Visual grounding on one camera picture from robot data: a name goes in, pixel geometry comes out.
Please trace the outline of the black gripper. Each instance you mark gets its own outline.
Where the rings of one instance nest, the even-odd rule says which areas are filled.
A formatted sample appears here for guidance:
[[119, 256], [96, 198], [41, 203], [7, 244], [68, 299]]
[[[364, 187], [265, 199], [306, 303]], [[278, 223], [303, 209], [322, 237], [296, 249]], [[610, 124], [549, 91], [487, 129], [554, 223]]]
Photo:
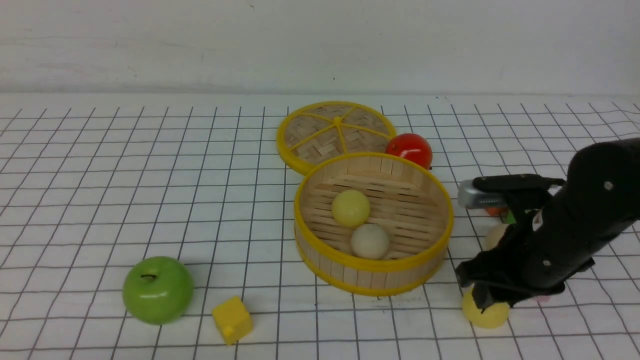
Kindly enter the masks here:
[[507, 310], [535, 296], [554, 296], [565, 281], [594, 264], [594, 254], [632, 223], [632, 198], [622, 193], [557, 193], [534, 216], [510, 226], [498, 246], [457, 266], [461, 287], [474, 285], [478, 310]]

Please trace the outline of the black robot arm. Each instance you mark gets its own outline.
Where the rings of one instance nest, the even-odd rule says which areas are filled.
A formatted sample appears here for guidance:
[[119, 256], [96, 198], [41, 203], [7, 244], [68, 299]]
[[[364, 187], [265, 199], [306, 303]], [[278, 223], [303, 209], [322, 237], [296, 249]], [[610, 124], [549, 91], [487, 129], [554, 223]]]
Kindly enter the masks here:
[[515, 223], [498, 244], [455, 268], [485, 310], [564, 292], [565, 281], [594, 265], [594, 255], [640, 217], [639, 139], [579, 150], [566, 178], [534, 173], [476, 177], [458, 187], [466, 209], [502, 208]]

